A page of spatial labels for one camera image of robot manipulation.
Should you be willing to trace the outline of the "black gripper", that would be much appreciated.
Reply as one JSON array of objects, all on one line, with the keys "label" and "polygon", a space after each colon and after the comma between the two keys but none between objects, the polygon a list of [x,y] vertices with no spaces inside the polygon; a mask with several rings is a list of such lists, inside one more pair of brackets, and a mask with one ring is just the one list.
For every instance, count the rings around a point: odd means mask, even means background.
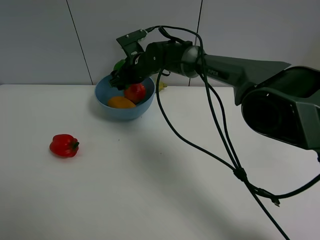
[{"label": "black gripper", "polygon": [[191,41],[152,42],[131,64],[125,64],[122,70],[112,71],[109,84],[112,88],[125,90],[130,86],[129,80],[144,80],[159,73],[161,69],[187,76],[188,67],[182,61],[184,53],[192,46]]}]

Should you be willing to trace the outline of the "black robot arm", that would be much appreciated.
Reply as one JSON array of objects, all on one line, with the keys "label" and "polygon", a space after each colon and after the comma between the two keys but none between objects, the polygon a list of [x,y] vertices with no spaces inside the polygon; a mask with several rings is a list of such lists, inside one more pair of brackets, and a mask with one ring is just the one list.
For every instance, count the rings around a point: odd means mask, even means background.
[{"label": "black robot arm", "polygon": [[247,125],[266,137],[305,149],[320,149],[320,72],[281,61],[201,53],[190,41],[150,43],[128,54],[110,85],[123,90],[167,70],[189,78],[204,76],[233,88]]}]

